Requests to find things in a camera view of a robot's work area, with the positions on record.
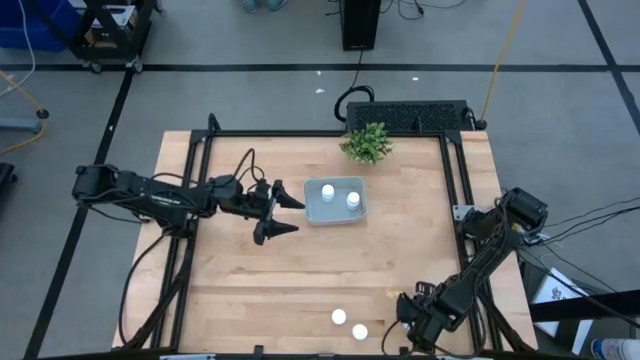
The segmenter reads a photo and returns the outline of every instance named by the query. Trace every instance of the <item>wooden table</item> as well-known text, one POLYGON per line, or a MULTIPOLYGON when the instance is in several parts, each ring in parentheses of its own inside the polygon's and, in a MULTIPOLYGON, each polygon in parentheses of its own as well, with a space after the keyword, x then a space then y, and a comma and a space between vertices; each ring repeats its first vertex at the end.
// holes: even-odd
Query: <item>wooden table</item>
MULTIPOLYGON (((188 139, 189 132, 165 133, 156 172, 182 174, 188 139)), ((358 224, 314 227, 303 211, 277 208, 274 217, 300 226, 300 231, 262 247, 253 243, 255 221, 223 213, 202 220, 181 352, 250 353, 261 344, 267 353, 380 354, 382 335, 395 320, 397 293, 412 293, 418 280, 437 284, 460 271, 437 139, 395 138, 395 155, 376 166, 347 161, 338 148, 341 141, 214 138, 209 176, 232 173, 247 149, 254 147, 256 165, 264 169, 267 180, 282 179, 299 200, 304 199, 307 179, 363 177, 369 213, 358 224), (342 326, 331 321, 337 308, 347 313, 342 326), (364 341, 351 335, 358 323, 369 330, 364 341)), ((476 204, 492 206, 500 188, 487 135, 463 133, 463 143, 476 204)), ((453 147, 450 153, 455 154, 453 147)), ((246 178, 245 185, 250 185, 250 177, 246 178)), ((457 189, 461 199, 459 181, 457 189)), ((157 225, 142 227, 136 258, 159 233, 157 225)), ((158 301, 168 244, 165 240, 149 254, 132 278, 124 321, 128 337, 158 301)), ((515 255, 493 274, 491 284, 498 308, 522 338, 537 347, 515 255)), ((172 317, 173 310, 168 312, 166 329, 172 317)), ((164 331, 163 344, 168 343, 169 332, 164 331)), ((409 345, 405 334, 401 326, 391 332, 386 343, 389 353, 409 345)), ((443 332, 439 345, 471 354, 468 323, 455 333, 443 332)))

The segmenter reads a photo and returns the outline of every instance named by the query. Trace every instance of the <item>green plant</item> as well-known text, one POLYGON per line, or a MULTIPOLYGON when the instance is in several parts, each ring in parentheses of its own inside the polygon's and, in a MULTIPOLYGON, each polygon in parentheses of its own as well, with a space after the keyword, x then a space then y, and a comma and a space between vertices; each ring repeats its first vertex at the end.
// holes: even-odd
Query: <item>green plant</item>
POLYGON ((375 164, 393 150, 384 123, 367 124, 364 129, 351 131, 345 137, 348 141, 340 144, 340 149, 350 160, 375 164))

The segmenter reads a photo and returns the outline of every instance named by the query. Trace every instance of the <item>blue bin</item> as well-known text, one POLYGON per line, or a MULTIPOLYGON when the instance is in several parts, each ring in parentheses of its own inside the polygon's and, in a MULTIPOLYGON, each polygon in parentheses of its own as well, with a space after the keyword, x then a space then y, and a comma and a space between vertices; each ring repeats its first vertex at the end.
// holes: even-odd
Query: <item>blue bin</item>
MULTIPOLYGON (((58 25, 67 40, 71 40, 80 24, 81 17, 67 0, 37 0, 40 8, 58 25)), ((47 24, 31 9, 27 0, 22 0, 27 15, 27 31, 34 50, 62 51, 65 43, 54 34, 47 24)), ((22 12, 18 0, 0 0, 0 47, 28 49, 22 29, 22 12)))

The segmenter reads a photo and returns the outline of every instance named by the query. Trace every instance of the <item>yellow cable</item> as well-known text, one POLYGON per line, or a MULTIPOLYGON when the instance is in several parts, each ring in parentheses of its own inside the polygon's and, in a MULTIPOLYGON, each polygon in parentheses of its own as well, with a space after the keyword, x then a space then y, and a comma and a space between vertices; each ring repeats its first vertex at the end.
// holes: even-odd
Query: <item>yellow cable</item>
MULTIPOLYGON (((15 81, 13 81, 9 76, 7 76, 7 74, 4 73, 4 71, 0 70, 0 76, 2 76, 9 84, 11 84, 11 86, 15 87, 16 90, 20 91, 33 105, 35 105, 36 108, 38 108, 38 111, 43 111, 44 108, 42 106, 40 106, 40 104, 33 98, 33 96, 31 96, 31 94, 29 94, 25 89, 23 89, 20 85, 16 84, 15 81)), ((18 148, 21 148, 29 143, 32 143, 36 140, 38 140, 40 137, 42 137, 42 135, 44 134, 44 130, 47 127, 47 122, 45 119, 40 119, 41 120, 41 124, 42 126, 40 126, 40 131, 32 138, 27 139, 19 144, 13 145, 13 146, 9 146, 8 148, 0 151, 0 155, 4 155, 8 152, 11 152, 13 150, 16 150, 18 148)))
POLYGON ((500 69, 500 65, 502 65, 502 60, 504 59, 504 55, 507 53, 507 49, 509 48, 509 44, 511 43, 511 38, 513 34, 516 32, 516 27, 518 27, 518 21, 520 20, 520 15, 522 15, 522 9, 524 8, 524 3, 526 0, 520 0, 518 4, 518 10, 516 10, 516 16, 513 18, 513 23, 511 23, 511 28, 509 29, 509 35, 507 35, 507 40, 502 47, 502 51, 500 52, 500 57, 498 58, 498 62, 496 66, 493 68, 493 75, 491 76, 491 84, 489 84, 489 93, 487 93, 487 99, 484 102, 484 109, 482 109, 482 115, 480 116, 480 120, 485 120, 485 115, 487 114, 487 110, 489 109, 489 103, 491 102, 491 95, 493 94, 493 85, 496 82, 496 75, 498 74, 498 69, 500 69))

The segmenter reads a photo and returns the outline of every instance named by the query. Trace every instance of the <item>concrete floor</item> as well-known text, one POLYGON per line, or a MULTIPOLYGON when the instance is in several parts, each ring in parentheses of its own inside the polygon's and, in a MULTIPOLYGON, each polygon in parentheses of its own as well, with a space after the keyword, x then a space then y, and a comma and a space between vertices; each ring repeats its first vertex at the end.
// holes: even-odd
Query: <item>concrete floor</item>
MULTIPOLYGON (((255 15, 231 0, 164 0, 164 5, 166 12, 154 15, 145 64, 358 60, 358 53, 342 51, 338 17, 324 16, 336 5, 325 0, 290 0, 278 13, 255 15)), ((640 65, 635 36, 640 3, 589 5, 618 64, 640 65)), ((419 21, 403 20, 392 10, 381 15, 376 49, 366 52, 363 62, 492 64, 516 6, 515 0, 469 0, 450 10, 425 9, 419 21)), ((407 15, 414 10, 403 9, 407 15)), ((39 64, 78 63, 68 53, 36 56, 39 64)), ((0 69, 28 63, 24 52, 0 50, 0 69)), ((505 63, 606 65, 574 0, 529 1, 505 63)), ((640 74, 623 75, 640 96, 640 74)), ((353 76, 353 71, 135 75, 107 162, 150 174, 162 133, 202 128, 209 112, 225 129, 340 129, 333 104, 353 76)), ((74 169, 93 161, 123 77, 123 72, 38 71, 25 86, 52 117, 40 141, 0 157, 14 163, 20 176, 0 214, 1 359, 24 353, 75 214, 74 169)), ((374 87, 381 100, 466 99, 479 115, 490 78, 490 72, 363 71, 358 83, 374 87)), ((0 115, 32 114, 17 92, 0 98, 0 115)), ((501 73, 488 121, 501 185, 523 187, 548 202, 549 221, 639 195, 640 137, 609 72, 501 73)), ((2 132, 0 145, 27 136, 2 132)), ((640 267, 636 217, 621 216, 554 249, 617 290, 637 289, 640 280, 626 271, 640 267)), ((137 236, 135 225, 89 215, 41 355, 109 349, 137 236)), ((538 257, 546 253, 534 251, 538 257)), ((553 257, 544 261, 597 286, 553 257)), ((619 327, 608 324, 604 332, 598 326, 598 335, 618 336, 619 327)), ((542 337, 541 346, 545 343, 542 337)))

